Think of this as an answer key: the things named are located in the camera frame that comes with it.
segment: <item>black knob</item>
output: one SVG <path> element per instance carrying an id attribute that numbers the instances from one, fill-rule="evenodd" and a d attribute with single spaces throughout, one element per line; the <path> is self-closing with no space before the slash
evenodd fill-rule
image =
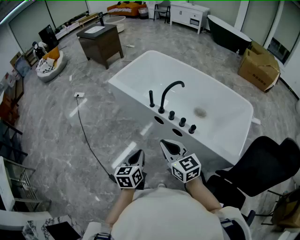
<path id="1" fill-rule="evenodd" d="M 184 127 L 185 124 L 186 124 L 186 119 L 185 118 L 181 118 L 180 122 L 179 122 L 179 126 Z"/>
<path id="2" fill-rule="evenodd" d="M 190 133 L 190 134 L 193 134 L 194 132 L 195 132 L 195 130 L 196 130 L 196 125 L 194 124 L 194 125 L 192 125 L 190 128 L 189 128 L 189 130 L 188 130 L 188 132 Z"/>
<path id="3" fill-rule="evenodd" d="M 153 92 L 152 92 L 152 90 L 149 91 L 149 97 L 150 97 L 150 107 L 154 107 L 155 104 L 153 103 Z"/>
<path id="4" fill-rule="evenodd" d="M 174 120 L 174 116 L 175 116 L 175 112 L 174 111 L 170 111 L 169 119 L 170 120 Z"/>

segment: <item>bathtub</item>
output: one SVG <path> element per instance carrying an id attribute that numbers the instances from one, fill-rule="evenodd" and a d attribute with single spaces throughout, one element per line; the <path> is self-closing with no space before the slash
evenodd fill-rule
<path id="1" fill-rule="evenodd" d="M 165 112 L 159 114 L 162 93 L 174 81 L 183 81 L 185 87 L 176 85 L 167 93 Z M 159 138 L 183 143 L 207 171 L 238 162 L 253 108 L 214 78 L 160 52 L 148 51 L 113 76 L 109 86 L 128 115 Z M 150 107 L 149 90 L 154 107 Z M 170 111 L 175 111 L 174 120 L 168 118 Z M 181 118 L 186 118 L 184 127 L 179 126 Z M 190 134 L 193 124 L 197 128 Z"/>
<path id="2" fill-rule="evenodd" d="M 207 17 L 214 41 L 235 53 L 244 54 L 246 48 L 251 44 L 251 39 L 223 20 L 213 15 Z"/>

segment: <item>wooden cabinet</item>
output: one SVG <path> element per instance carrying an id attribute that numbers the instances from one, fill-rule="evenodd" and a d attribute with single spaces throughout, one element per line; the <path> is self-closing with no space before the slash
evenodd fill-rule
<path id="1" fill-rule="evenodd" d="M 206 25 L 206 18 L 209 10 L 209 8 L 192 5 L 187 2 L 172 2 L 170 25 L 172 25 L 172 22 L 181 23 L 198 29 L 199 34 L 201 27 L 205 27 Z"/>
<path id="2" fill-rule="evenodd" d="M 104 64 L 108 69 L 107 59 L 116 53 L 120 53 L 121 58 L 124 57 L 117 26 L 107 24 L 102 30 L 87 33 L 87 30 L 97 26 L 102 27 L 101 24 L 93 24 L 77 33 L 77 36 L 88 60 L 93 59 L 100 64 Z"/>
<path id="3" fill-rule="evenodd" d="M 0 118 L 3 118 L 11 125 L 19 117 L 17 105 L 12 106 L 12 99 L 4 92 L 0 94 Z"/>

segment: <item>dark wooden vanity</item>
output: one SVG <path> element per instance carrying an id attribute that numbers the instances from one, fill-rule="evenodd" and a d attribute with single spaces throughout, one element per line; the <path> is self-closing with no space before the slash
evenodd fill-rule
<path id="1" fill-rule="evenodd" d="M 117 26 L 107 24 L 99 31 L 86 33 L 96 26 L 102 27 L 101 24 L 93 24 L 77 33 L 77 36 L 80 37 L 79 42 L 88 60 L 93 59 L 108 69 L 107 59 L 118 52 L 121 58 L 124 57 Z"/>

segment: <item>sink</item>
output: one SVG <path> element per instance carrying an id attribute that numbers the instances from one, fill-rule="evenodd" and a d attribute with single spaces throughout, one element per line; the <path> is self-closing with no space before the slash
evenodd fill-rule
<path id="1" fill-rule="evenodd" d="M 158 113 L 165 88 L 174 86 L 165 97 L 165 112 Z M 235 165 L 241 157 L 253 117 L 252 105 L 211 76 L 156 51 L 148 51 L 109 80 L 117 102 L 149 131 L 163 139 L 183 143 L 195 153 L 208 171 Z M 149 106 L 149 90 L 155 106 Z M 169 120 L 169 112 L 175 119 Z M 186 118 L 184 127 L 179 126 Z M 188 132 L 191 125 L 197 129 Z"/>
<path id="2" fill-rule="evenodd" d="M 90 28 L 89 30 L 86 30 L 85 33 L 95 33 L 95 32 L 102 30 L 103 28 L 105 28 L 105 27 L 95 26 L 95 27 Z"/>

